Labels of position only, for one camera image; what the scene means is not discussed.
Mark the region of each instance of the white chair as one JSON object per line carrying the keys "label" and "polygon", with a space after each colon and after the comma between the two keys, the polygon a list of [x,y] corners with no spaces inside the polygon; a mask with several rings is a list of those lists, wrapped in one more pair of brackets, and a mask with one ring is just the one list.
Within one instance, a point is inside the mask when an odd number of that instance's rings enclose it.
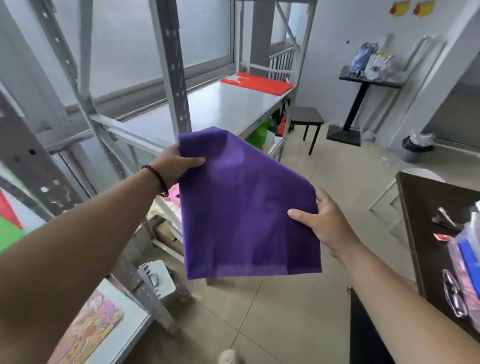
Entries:
{"label": "white chair", "polygon": [[[438,181],[438,182],[445,182],[442,177],[440,177],[438,174],[432,172],[431,170],[427,170],[425,168],[407,168],[404,169],[402,172],[404,173],[409,173],[413,174],[414,176],[419,176],[423,178],[428,178],[430,180]],[[380,202],[382,198],[385,197],[385,195],[390,191],[394,186],[396,186],[396,180],[393,180],[391,184],[388,185],[385,191],[382,192],[382,194],[375,200],[375,202],[368,208],[369,211],[372,211],[373,208],[377,203]],[[395,202],[398,200],[398,193],[394,197],[392,201],[390,201],[390,206],[393,206]],[[395,229],[400,223],[403,221],[403,218],[398,219],[395,224],[392,225],[392,227],[388,230],[389,233],[392,233],[393,229]]]}

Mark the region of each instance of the purple non-woven bag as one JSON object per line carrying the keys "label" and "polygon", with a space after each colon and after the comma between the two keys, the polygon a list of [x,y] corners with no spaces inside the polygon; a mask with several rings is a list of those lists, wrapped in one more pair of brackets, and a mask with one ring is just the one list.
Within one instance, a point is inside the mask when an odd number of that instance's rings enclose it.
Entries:
{"label": "purple non-woven bag", "polygon": [[205,157],[179,181],[188,279],[320,273],[320,243],[290,208],[317,213],[304,177],[223,129],[179,135]]}

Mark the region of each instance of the black high table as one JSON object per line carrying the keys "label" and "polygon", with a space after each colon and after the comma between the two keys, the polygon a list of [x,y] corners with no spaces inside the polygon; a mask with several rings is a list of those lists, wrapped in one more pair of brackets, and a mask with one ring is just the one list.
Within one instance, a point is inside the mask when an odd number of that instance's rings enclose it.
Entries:
{"label": "black high table", "polygon": [[361,83],[361,85],[359,92],[357,93],[357,97],[353,102],[352,108],[350,109],[350,113],[348,114],[347,121],[345,121],[343,127],[330,125],[328,127],[327,139],[335,140],[336,142],[341,142],[345,144],[351,144],[353,146],[360,146],[360,130],[352,129],[351,127],[370,85],[401,89],[404,83],[369,80],[365,76],[355,77],[352,72],[350,72],[349,66],[342,67],[342,71],[340,72],[340,77],[338,79],[344,81],[359,82]]}

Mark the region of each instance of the right arm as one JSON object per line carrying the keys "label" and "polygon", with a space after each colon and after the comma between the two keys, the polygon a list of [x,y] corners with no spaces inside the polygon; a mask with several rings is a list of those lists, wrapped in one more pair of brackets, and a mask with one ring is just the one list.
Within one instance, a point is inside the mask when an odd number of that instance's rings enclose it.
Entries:
{"label": "right arm", "polygon": [[352,286],[396,363],[471,364],[480,344],[412,290],[361,243],[337,204],[317,188],[318,214],[289,210],[345,266]]}

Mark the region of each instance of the hand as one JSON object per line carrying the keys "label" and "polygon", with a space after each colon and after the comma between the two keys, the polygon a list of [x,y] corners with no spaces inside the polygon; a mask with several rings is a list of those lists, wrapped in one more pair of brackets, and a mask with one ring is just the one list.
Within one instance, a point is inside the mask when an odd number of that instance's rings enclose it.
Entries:
{"label": "hand", "polygon": [[195,168],[203,165],[205,158],[184,158],[179,153],[179,146],[168,147],[153,160],[151,166],[155,168],[163,177],[167,187],[173,186],[177,179],[189,168]]}
{"label": "hand", "polygon": [[315,194],[318,214],[290,209],[288,216],[311,228],[333,255],[341,258],[350,246],[361,244],[360,239],[330,195],[320,187],[315,188]]}

